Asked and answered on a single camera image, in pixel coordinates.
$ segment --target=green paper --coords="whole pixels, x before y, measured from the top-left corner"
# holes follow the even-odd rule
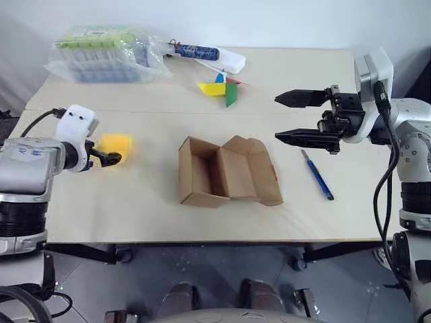
[[[235,103],[238,99],[238,84],[226,83],[226,107]]]

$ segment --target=box flap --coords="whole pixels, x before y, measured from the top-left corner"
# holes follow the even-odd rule
[[[229,187],[226,171],[222,160],[222,150],[219,148],[215,152],[210,162],[211,180],[213,194],[219,196],[229,196]]]
[[[224,196],[217,196],[202,192],[193,192],[181,202],[184,205],[194,205],[196,207],[219,207],[230,199]]]
[[[232,198],[256,199],[257,194],[248,166],[247,155],[220,149],[224,168],[227,195]]]
[[[210,158],[220,148],[219,145],[198,138],[188,137],[187,139],[190,141],[191,154],[202,158]]]
[[[180,174],[180,199],[185,200],[193,191],[193,173],[191,169],[190,139],[187,138],[178,152]]]
[[[243,155],[248,155],[250,153],[259,153],[261,151],[266,151],[265,145],[254,138],[245,139],[241,136],[235,136],[227,143],[222,146],[224,149],[235,151]]]
[[[268,152],[254,153],[247,159],[259,202],[264,205],[282,204],[283,196]]]

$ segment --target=white wall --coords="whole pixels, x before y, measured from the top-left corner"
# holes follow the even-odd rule
[[[395,66],[396,96],[431,57],[430,0],[3,0],[0,107],[24,107],[46,77],[50,43],[67,28],[108,23],[151,26],[190,44],[350,48],[355,55],[381,45]]]

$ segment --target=gray floor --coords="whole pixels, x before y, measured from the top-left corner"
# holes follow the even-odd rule
[[[310,288],[320,319],[332,322],[413,322],[402,291],[386,289],[395,279],[370,251],[309,264],[302,272],[287,264],[299,248],[281,246],[140,246],[128,264],[105,265],[55,255],[57,289],[70,294],[73,310],[55,322],[103,322],[108,310],[128,309],[150,322],[171,286],[188,281],[207,308],[234,307],[240,282],[259,279],[280,293],[286,311],[304,315],[292,301],[294,289]],[[64,301],[52,297],[52,311]]]

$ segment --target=yellow sponge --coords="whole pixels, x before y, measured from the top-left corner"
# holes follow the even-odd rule
[[[132,138],[124,133],[104,133],[99,137],[97,149],[105,153],[120,153],[122,164],[132,148]]]

